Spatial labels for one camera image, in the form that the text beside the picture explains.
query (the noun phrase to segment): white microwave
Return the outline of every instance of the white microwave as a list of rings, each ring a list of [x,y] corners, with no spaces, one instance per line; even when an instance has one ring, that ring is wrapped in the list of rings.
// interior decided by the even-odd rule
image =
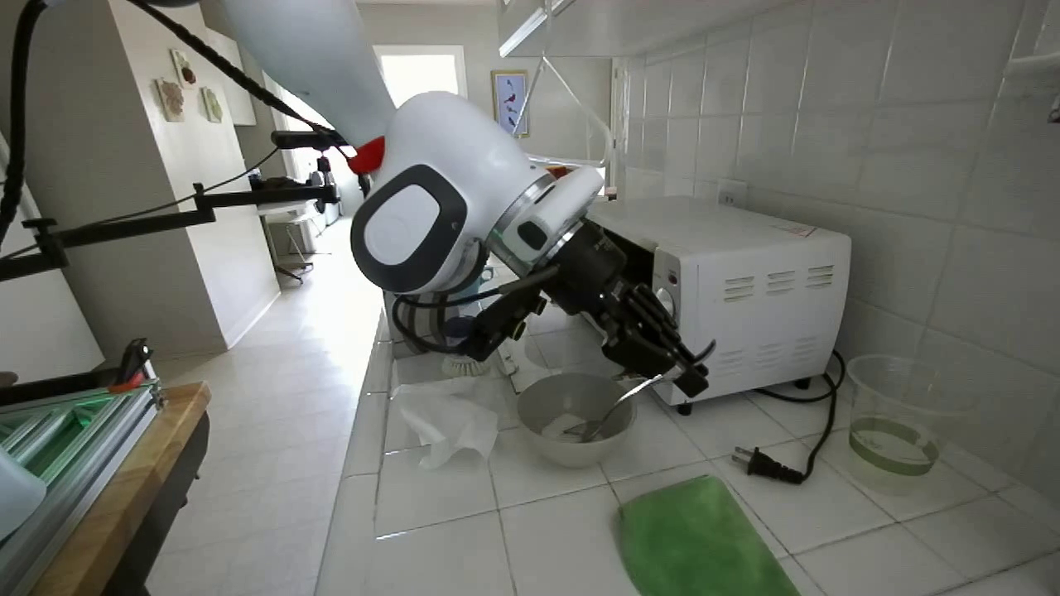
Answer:
[[[632,279],[676,313],[688,351],[719,342],[710,387],[694,403],[804,382],[829,366],[852,275],[852,238],[696,197],[594,205],[589,219],[625,245]]]

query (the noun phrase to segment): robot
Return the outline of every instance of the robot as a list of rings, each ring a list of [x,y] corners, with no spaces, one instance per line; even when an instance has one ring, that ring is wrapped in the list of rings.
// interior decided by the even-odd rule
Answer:
[[[165,19],[165,5],[191,0],[134,3]],[[350,0],[201,3],[214,3],[269,75],[359,150],[350,170],[371,176],[375,190],[355,215],[350,250],[366,279],[394,297],[394,324],[420,349],[486,358],[551,297],[568,313],[589,313],[604,354],[631,373],[665,373],[688,398],[707,389],[710,349],[696,354],[684,345],[672,310],[623,275],[625,250],[585,221],[599,193],[594,170],[563,177],[535,170],[524,150],[462,95],[424,91],[394,109]],[[399,308],[429,308],[429,296],[433,308],[463,306],[468,297],[452,296],[481,275],[486,256],[521,281],[489,291],[497,302],[473,317],[468,339],[431,345],[400,324]]]

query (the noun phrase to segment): window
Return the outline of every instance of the window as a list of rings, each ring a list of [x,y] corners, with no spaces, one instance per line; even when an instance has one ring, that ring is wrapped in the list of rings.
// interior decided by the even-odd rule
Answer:
[[[431,90],[468,91],[463,46],[379,46],[375,52],[399,107]]]

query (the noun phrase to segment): tile floor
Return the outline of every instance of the tile floor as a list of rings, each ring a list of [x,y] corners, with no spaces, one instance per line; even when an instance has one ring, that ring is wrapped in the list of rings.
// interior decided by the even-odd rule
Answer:
[[[752,479],[728,463],[735,442],[800,463],[816,440],[820,408],[759,398],[707,403],[676,416],[640,399],[631,442],[599,466],[542,463],[518,434],[514,395],[497,370],[481,377],[500,411],[495,458],[462,452],[420,469],[417,440],[390,415],[386,364],[359,415],[323,596],[623,596],[617,505],[698,474],[721,477],[793,581],[829,596],[919,594],[1060,594],[1060,516],[1005,474],[952,452],[914,491],[857,482],[842,440],[804,485]],[[452,377],[446,358],[394,362],[390,385]]]
[[[290,285],[229,354],[159,362],[165,385],[208,385],[211,437],[149,594],[314,594],[380,313],[345,238],[335,226],[304,285]]]

